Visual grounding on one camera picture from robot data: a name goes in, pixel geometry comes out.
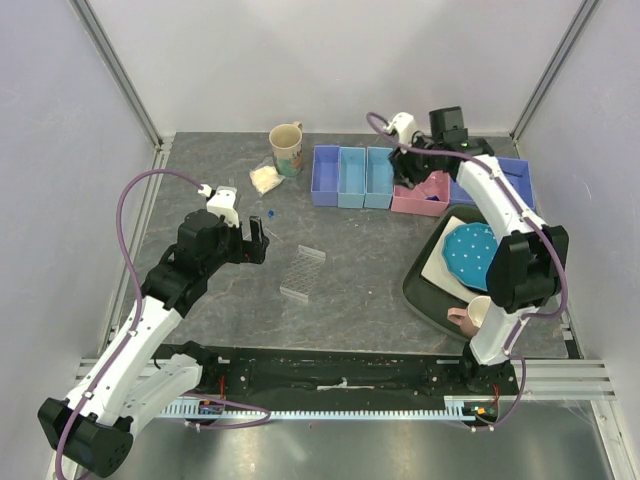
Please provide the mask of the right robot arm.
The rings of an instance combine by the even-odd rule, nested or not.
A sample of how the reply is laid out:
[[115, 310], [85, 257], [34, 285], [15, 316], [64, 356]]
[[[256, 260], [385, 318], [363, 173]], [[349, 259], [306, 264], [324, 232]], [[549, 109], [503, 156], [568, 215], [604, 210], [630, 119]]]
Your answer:
[[390, 156], [394, 183], [413, 189], [436, 171], [448, 174], [474, 201], [498, 242], [486, 274], [488, 312], [457, 371], [460, 386], [477, 394], [510, 361], [529, 320], [555, 319], [565, 310], [569, 236], [527, 205], [486, 140], [469, 138], [460, 108], [431, 112], [430, 128], [424, 137], [406, 112], [384, 126], [395, 145]]

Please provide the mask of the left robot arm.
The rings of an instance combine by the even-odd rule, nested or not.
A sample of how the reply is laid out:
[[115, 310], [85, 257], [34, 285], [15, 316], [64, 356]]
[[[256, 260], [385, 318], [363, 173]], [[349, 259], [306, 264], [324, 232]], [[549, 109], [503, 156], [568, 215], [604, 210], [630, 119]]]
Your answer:
[[178, 396], [208, 393], [219, 369], [195, 343], [172, 356], [145, 381], [140, 373], [164, 339], [207, 291], [209, 279], [227, 263], [261, 264], [269, 240], [262, 221], [241, 225], [200, 209], [188, 214], [177, 239], [163, 253], [141, 287], [129, 317], [90, 372], [62, 400], [47, 398], [37, 412], [56, 459], [69, 459], [106, 478], [129, 454], [135, 437]]

